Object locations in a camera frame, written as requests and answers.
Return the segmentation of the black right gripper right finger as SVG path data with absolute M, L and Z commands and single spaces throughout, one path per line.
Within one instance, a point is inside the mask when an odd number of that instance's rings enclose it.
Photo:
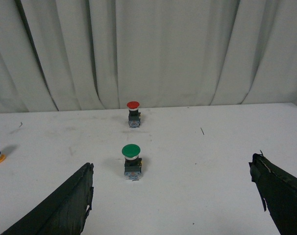
M 263 209 L 268 210 L 282 235 L 297 235 L 297 178 L 271 163 L 262 153 L 252 155 L 251 181 Z

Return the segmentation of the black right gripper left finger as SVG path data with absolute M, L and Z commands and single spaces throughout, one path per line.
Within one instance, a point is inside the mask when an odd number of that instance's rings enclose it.
M 92 163 L 84 164 L 4 235 L 79 235 L 92 209 Z

